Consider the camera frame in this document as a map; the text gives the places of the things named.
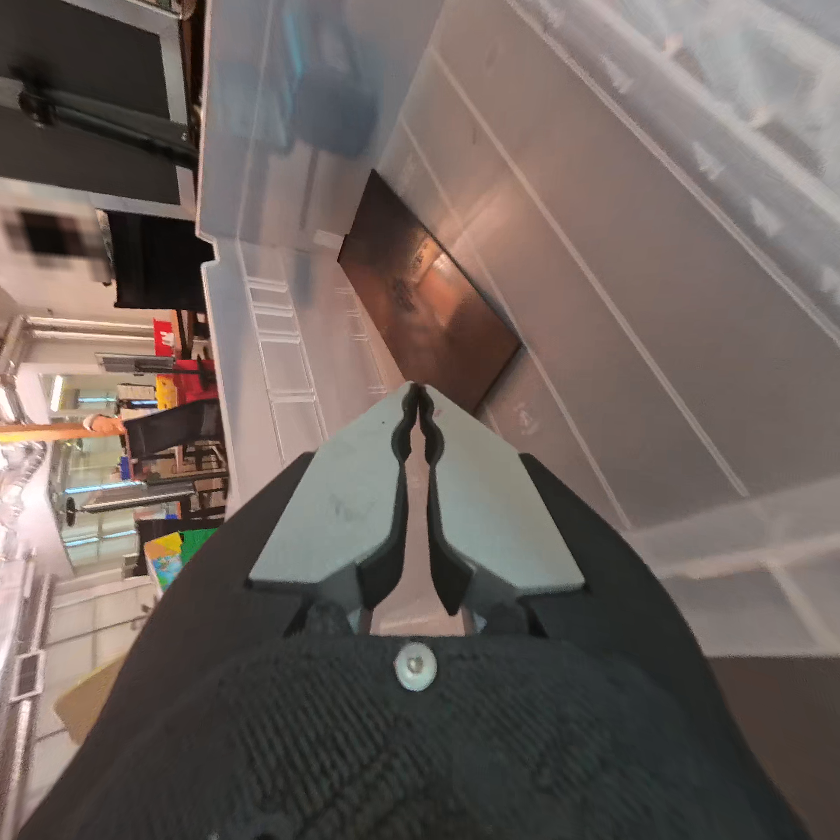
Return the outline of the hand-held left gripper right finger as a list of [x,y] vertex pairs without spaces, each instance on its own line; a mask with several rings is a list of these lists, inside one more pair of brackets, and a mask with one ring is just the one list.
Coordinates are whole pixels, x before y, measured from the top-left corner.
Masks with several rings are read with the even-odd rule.
[[447,614],[487,617],[585,578],[519,452],[430,385],[418,388],[429,467],[430,571]]

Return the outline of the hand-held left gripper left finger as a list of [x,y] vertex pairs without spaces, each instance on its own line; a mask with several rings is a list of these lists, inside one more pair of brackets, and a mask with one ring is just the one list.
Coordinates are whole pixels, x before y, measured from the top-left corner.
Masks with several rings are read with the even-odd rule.
[[402,578],[406,462],[420,388],[402,385],[312,455],[248,574],[261,594],[334,604],[369,634],[375,608]]

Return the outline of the brown card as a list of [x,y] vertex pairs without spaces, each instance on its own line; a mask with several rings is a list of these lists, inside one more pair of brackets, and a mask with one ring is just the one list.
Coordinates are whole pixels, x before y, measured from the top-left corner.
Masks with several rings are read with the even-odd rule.
[[519,336],[375,170],[338,262],[403,378],[477,415]]

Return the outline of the clear plastic bin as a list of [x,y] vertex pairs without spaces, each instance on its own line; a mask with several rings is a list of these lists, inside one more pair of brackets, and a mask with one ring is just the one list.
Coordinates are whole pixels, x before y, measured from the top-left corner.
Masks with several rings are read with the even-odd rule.
[[708,656],[838,658],[838,2],[339,2],[355,160],[284,136],[284,6],[207,9],[228,515],[401,384],[338,264],[375,170],[522,343],[479,418]]

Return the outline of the colourful printed box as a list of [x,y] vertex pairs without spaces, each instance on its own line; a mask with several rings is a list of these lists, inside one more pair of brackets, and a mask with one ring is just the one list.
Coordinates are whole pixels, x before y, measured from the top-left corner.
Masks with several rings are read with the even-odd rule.
[[174,531],[143,543],[143,557],[157,597],[170,588],[183,567],[182,532]]

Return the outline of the black office chair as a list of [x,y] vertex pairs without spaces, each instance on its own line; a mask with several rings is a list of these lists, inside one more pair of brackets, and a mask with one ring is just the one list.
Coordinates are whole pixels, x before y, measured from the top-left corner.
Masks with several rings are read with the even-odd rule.
[[223,443],[222,410],[218,399],[198,400],[123,422],[131,459],[147,459],[173,447],[197,442]]

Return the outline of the tan flat board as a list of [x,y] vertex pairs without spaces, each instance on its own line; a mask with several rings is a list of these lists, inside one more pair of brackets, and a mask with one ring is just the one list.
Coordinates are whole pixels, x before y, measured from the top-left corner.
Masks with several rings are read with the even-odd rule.
[[52,709],[75,746],[84,743],[99,719],[127,657],[96,667],[54,702]]

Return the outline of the black partition panel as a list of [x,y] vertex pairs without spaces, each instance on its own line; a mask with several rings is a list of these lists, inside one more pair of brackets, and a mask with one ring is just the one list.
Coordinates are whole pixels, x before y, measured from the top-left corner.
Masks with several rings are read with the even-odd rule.
[[18,109],[13,80],[187,127],[192,115],[180,2],[2,2],[2,192],[39,201],[193,217],[194,174],[68,127],[42,129]]

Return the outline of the wooden post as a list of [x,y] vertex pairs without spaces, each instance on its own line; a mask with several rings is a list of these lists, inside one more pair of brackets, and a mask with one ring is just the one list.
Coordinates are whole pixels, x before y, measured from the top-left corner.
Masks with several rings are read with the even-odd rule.
[[118,417],[90,416],[82,423],[12,424],[1,426],[2,444],[55,442],[78,438],[119,437],[125,426]]

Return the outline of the silver ventilation duct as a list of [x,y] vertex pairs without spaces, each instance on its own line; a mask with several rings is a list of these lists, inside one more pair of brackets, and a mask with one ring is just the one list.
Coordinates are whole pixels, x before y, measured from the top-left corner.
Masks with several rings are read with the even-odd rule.
[[42,316],[17,314],[2,328],[1,420],[2,425],[33,424],[49,420],[49,406],[37,373],[22,373]]

